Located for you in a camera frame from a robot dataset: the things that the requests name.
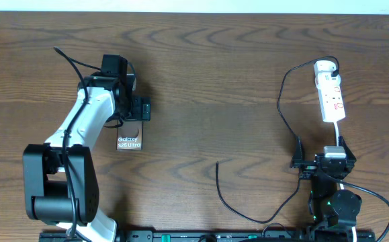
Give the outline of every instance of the wood grain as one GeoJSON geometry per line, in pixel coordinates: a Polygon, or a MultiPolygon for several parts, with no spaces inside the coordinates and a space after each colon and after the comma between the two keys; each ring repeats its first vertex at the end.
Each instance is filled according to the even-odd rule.
{"type": "MultiPolygon", "coordinates": [[[[121,54],[136,67],[138,94],[152,98],[143,151],[117,152],[116,131],[104,129],[93,152],[100,206],[122,223],[262,229],[220,203],[215,162],[229,204],[271,216],[297,175],[289,168],[294,141],[275,106],[280,82],[291,67],[328,54],[341,63],[341,134],[358,158],[347,180],[389,199],[389,16],[0,12],[0,241],[37,241],[50,228],[26,216],[21,154],[43,143],[75,102],[76,74],[53,46],[91,65],[121,54]]],[[[312,68],[288,77],[282,111],[310,156],[333,143],[312,68]]],[[[275,221],[312,222],[309,190],[302,182],[275,221]]],[[[358,227],[379,236],[386,205],[357,194],[358,227]]]]}

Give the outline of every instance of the white power strip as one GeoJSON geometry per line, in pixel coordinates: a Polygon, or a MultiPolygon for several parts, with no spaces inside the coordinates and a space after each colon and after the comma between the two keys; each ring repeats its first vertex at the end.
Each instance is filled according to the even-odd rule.
{"type": "Polygon", "coordinates": [[[320,98],[322,121],[337,122],[345,117],[341,87],[341,76],[332,77],[336,64],[328,60],[317,61],[314,65],[315,85],[320,98]]]}

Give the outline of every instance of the smartphone box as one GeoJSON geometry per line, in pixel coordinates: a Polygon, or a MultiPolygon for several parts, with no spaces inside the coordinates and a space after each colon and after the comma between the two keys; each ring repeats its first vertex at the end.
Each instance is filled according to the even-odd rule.
{"type": "Polygon", "coordinates": [[[141,150],[142,131],[142,121],[124,122],[124,124],[121,127],[118,127],[117,129],[117,151],[141,150]]]}

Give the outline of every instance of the white cord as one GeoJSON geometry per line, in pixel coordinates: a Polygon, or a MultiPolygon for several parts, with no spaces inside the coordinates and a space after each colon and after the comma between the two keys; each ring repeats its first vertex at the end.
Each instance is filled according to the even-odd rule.
{"type": "Polygon", "coordinates": [[[353,242],[357,242],[357,232],[355,231],[355,226],[351,228],[353,231],[353,242]]]}
{"type": "Polygon", "coordinates": [[[335,133],[336,133],[336,146],[339,146],[339,127],[337,126],[337,122],[333,122],[335,125],[335,133]]]}

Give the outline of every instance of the power strip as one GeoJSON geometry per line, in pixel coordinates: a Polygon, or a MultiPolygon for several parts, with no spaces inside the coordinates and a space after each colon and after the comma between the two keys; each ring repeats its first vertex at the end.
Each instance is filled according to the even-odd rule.
{"type": "Polygon", "coordinates": [[[341,93],[341,76],[332,77],[336,64],[328,60],[317,61],[314,65],[315,85],[320,98],[322,121],[337,122],[345,117],[341,93]]]}

